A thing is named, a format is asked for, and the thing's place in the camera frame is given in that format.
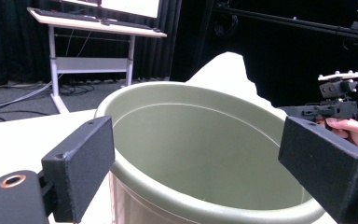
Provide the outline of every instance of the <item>desk shelf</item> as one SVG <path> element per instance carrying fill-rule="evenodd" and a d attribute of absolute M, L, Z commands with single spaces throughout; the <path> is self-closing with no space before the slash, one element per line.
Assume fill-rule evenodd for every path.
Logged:
<path fill-rule="evenodd" d="M 57 57 L 57 72 L 64 74 L 127 72 L 127 59 Z"/>

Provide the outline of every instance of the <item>human hand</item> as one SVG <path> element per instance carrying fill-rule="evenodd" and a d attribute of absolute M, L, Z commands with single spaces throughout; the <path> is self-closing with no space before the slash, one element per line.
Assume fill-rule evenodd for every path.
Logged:
<path fill-rule="evenodd" d="M 340 137 L 348 139 L 358 146 L 358 121 L 354 119 L 326 119 L 327 124 L 332 128 L 332 132 Z"/>

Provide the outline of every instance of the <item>bucket rim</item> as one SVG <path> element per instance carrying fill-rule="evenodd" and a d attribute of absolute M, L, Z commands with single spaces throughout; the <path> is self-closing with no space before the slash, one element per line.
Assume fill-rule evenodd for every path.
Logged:
<path fill-rule="evenodd" d="M 107 96 L 98 106 L 95 117 L 105 116 L 106 111 L 104 110 L 111 102 L 120 97 L 120 95 L 126 94 L 127 91 L 160 86 L 194 88 L 202 89 L 203 91 L 217 92 L 198 86 L 190 86 L 185 83 L 170 81 L 134 84 Z M 246 101 L 262 110 L 270 112 L 269 108 L 254 104 L 252 99 L 247 100 L 229 94 L 225 95 L 230 98 Z M 284 117 L 279 113 L 272 113 L 272 115 L 284 121 Z M 115 153 L 116 161 L 111 168 L 111 172 L 117 179 L 146 201 L 185 219 L 199 223 L 304 223 L 315 221 L 324 214 L 322 207 L 313 198 L 293 207 L 275 210 L 250 210 L 208 203 L 159 183 L 133 166 L 116 148 Z"/>

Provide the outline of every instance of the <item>white desk frame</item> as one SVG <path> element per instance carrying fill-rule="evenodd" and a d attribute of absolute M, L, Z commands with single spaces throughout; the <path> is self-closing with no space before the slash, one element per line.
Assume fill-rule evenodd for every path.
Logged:
<path fill-rule="evenodd" d="M 119 26 L 119 25 L 102 25 L 99 22 L 93 21 L 75 21 L 61 18 L 53 18 L 40 16 L 34 12 L 34 8 L 28 7 L 37 21 L 48 25 L 48 43 L 50 49 L 50 68 L 52 90 L 51 98 L 56 105 L 59 112 L 69 113 L 63 103 L 58 85 L 58 74 L 77 74 L 77 73 L 118 73 L 126 72 L 126 86 L 130 86 L 132 80 L 133 55 L 135 51 L 135 37 L 166 37 L 166 34 L 156 33 L 152 30 L 139 29 L 133 27 Z M 66 28 L 77 30 L 88 30 L 94 32 L 103 32 L 111 34 L 129 35 L 130 45 L 129 54 L 127 58 L 71 58 L 71 57 L 56 57 L 55 52 L 55 38 L 54 28 Z"/>

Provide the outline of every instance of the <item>finger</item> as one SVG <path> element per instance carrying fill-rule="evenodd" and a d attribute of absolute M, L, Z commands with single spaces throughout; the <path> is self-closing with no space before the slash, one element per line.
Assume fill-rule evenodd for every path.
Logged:
<path fill-rule="evenodd" d="M 358 121 L 354 119 L 326 119 L 327 124 L 335 129 L 348 130 L 354 133 L 358 133 Z"/>
<path fill-rule="evenodd" d="M 331 130 L 333 133 L 335 133 L 336 135 L 342 137 L 342 138 L 348 138 L 349 134 L 347 132 L 345 132 L 344 130 L 341 129 L 332 129 Z"/>

